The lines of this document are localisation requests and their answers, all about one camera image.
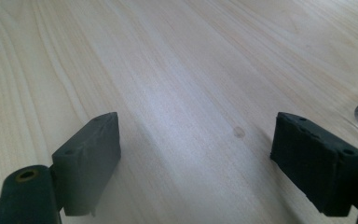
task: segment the black object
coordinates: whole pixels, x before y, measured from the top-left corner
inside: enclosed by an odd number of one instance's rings
[[[280,112],[270,157],[321,213],[358,208],[358,149],[312,121]]]
[[[2,187],[0,224],[59,224],[93,213],[119,159],[117,113],[92,119],[54,154],[48,168],[35,165],[9,175]]]

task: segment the wooden table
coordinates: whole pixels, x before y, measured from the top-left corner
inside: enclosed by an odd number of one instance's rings
[[[358,1],[0,1],[0,188],[117,111],[98,216],[63,223],[354,223],[269,159],[275,117],[358,147]]]

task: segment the wood grain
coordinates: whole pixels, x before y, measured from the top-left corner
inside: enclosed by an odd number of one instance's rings
[[[269,160],[275,116],[358,147],[358,1],[0,0],[0,188],[117,111],[98,216],[63,223],[354,223]]]

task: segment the dark spot on wood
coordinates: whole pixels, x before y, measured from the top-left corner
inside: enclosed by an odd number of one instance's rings
[[[245,136],[245,131],[241,127],[235,127],[234,135],[238,138],[243,138]]]

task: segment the wooden surface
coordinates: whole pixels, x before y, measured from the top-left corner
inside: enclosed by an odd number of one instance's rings
[[[269,159],[278,111],[358,147],[358,1],[0,0],[0,188],[117,111],[122,160],[96,219],[354,223]]]

